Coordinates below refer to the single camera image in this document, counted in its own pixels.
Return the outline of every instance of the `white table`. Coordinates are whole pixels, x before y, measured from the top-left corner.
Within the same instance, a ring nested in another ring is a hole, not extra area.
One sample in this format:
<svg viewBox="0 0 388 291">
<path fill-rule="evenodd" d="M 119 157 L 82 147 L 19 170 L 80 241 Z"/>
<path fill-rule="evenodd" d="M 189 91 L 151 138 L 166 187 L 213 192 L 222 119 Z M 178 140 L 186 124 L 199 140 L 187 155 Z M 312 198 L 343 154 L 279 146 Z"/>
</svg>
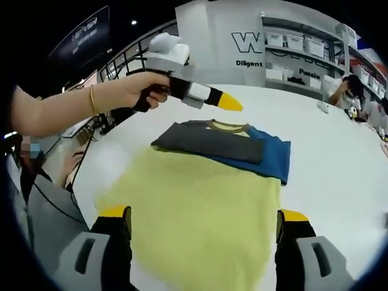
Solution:
<svg viewBox="0 0 388 291">
<path fill-rule="evenodd" d="M 97 217 L 93 195 L 110 187 L 134 153 L 149 146 L 173 122 L 214 118 L 249 123 L 292 142 L 289 182 L 282 188 L 281 207 L 305 214 L 316 234 L 340 250 L 350 274 L 359 278 L 382 242 L 383 213 L 388 211 L 388 159 L 377 134 L 336 107 L 329 106 L 328 115 L 323 113 L 316 100 L 305 96 L 241 85 L 215 87 L 235 96 L 244 110 L 227 112 L 207 105 L 198 110 L 169 98 L 157 110 L 132 116 L 91 144 L 74 185 L 87 224 L 91 226 Z M 168 290 L 141 270 L 135 256 L 132 283 L 143 291 Z M 273 258 L 259 285 L 260 290 L 275 289 Z"/>
<path fill-rule="evenodd" d="M 61 135 L 62 138 L 73 138 L 85 125 L 87 125 L 94 116 L 91 116 L 87 119 L 84 119 L 77 124 L 69 127 L 65 132 Z"/>
</svg>

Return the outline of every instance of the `gold bracelet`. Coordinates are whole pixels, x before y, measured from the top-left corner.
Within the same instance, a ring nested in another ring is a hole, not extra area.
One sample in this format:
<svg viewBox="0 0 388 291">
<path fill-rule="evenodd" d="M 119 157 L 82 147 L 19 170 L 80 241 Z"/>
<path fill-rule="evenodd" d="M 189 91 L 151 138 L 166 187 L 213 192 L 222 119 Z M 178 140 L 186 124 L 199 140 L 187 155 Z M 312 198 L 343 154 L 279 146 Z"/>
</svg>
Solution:
<svg viewBox="0 0 388 291">
<path fill-rule="evenodd" d="M 89 97 L 90 97 L 90 102 L 92 103 L 94 115 L 99 115 L 99 112 L 97 111 L 95 106 L 95 99 L 93 97 L 93 85 L 89 87 Z"/>
</svg>

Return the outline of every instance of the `white storage bin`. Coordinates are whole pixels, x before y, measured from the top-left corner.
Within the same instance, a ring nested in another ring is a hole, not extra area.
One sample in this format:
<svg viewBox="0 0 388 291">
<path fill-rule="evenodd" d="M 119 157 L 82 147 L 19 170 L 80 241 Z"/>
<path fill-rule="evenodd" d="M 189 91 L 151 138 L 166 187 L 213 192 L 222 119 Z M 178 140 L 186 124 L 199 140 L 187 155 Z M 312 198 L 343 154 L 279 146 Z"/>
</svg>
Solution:
<svg viewBox="0 0 388 291">
<path fill-rule="evenodd" d="M 339 36 L 342 38 L 342 32 L 347 32 L 348 33 L 348 41 L 349 41 L 349 44 L 357 49 L 357 33 L 356 31 L 354 31 L 354 29 L 350 28 L 349 26 L 347 26 L 346 24 L 343 24 L 343 23 L 340 23 L 338 24 L 336 27 L 335 27 L 335 30 L 337 32 L 337 34 L 339 34 Z"/>
<path fill-rule="evenodd" d="M 274 45 L 275 47 L 283 46 L 283 35 L 279 33 L 267 32 L 266 38 L 268 45 Z"/>
<path fill-rule="evenodd" d="M 308 78 L 307 85 L 310 86 L 311 88 L 315 88 L 318 90 L 321 90 L 322 88 L 322 82 L 316 78 Z"/>
<path fill-rule="evenodd" d="M 380 83 L 372 76 L 369 75 L 369 87 L 376 93 L 379 91 Z"/>
<path fill-rule="evenodd" d="M 266 69 L 266 78 L 283 80 L 283 70 Z"/>
<path fill-rule="evenodd" d="M 291 77 L 293 77 L 293 70 L 284 68 L 283 69 L 283 80 L 288 81 L 288 79 Z"/>
<path fill-rule="evenodd" d="M 303 38 L 301 36 L 286 35 L 286 41 L 289 49 L 303 52 Z"/>
<path fill-rule="evenodd" d="M 306 38 L 304 40 L 304 46 L 306 47 L 307 53 L 323 58 L 325 46 L 322 42 Z"/>
<path fill-rule="evenodd" d="M 352 67 L 354 75 L 360 78 L 365 85 L 369 82 L 369 73 L 360 65 Z"/>
<path fill-rule="evenodd" d="M 380 99 L 383 99 L 386 96 L 386 89 L 381 84 L 380 84 L 380 89 L 378 91 L 378 96 L 380 97 Z"/>
</svg>

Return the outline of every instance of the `blue shirt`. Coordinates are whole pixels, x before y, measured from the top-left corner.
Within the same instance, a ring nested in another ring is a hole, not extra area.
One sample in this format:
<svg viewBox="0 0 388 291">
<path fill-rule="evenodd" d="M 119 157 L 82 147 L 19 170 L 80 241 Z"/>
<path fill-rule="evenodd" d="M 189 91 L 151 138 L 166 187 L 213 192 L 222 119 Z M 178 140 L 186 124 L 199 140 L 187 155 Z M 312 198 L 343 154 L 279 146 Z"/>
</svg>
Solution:
<svg viewBox="0 0 388 291">
<path fill-rule="evenodd" d="M 274 177 L 281 180 L 283 185 L 287 184 L 290 169 L 290 141 L 282 141 L 277 136 L 269 135 L 266 132 L 249 126 L 247 134 L 254 139 L 264 139 L 263 158 L 259 164 L 236 161 L 218 156 L 206 156 L 207 158 L 239 168 L 251 171 L 264 177 Z"/>
</svg>

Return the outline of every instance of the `folded shirt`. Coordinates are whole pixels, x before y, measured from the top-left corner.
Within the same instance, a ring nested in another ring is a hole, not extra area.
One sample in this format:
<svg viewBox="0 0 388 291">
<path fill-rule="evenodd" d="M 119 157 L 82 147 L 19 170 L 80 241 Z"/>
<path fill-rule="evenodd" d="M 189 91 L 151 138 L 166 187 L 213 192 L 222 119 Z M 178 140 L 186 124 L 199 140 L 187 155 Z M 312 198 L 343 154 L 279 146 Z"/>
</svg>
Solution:
<svg viewBox="0 0 388 291">
<path fill-rule="evenodd" d="M 242 170 L 248 170 L 265 177 L 274 177 L 281 180 L 283 185 L 287 184 L 290 169 L 291 142 L 282 141 L 277 136 L 269 135 L 266 132 L 257 130 L 253 126 L 225 124 L 219 121 L 187 121 L 182 124 L 191 127 L 201 127 L 207 130 L 220 130 L 234 134 L 245 133 L 251 139 L 264 140 L 262 160 L 259 164 L 252 162 L 237 161 L 214 155 L 203 155 L 223 164 L 230 165 Z"/>
<path fill-rule="evenodd" d="M 162 149 L 210 155 L 241 162 L 259 164 L 264 140 L 220 130 L 208 130 L 203 126 L 174 123 L 151 145 Z"/>
</svg>

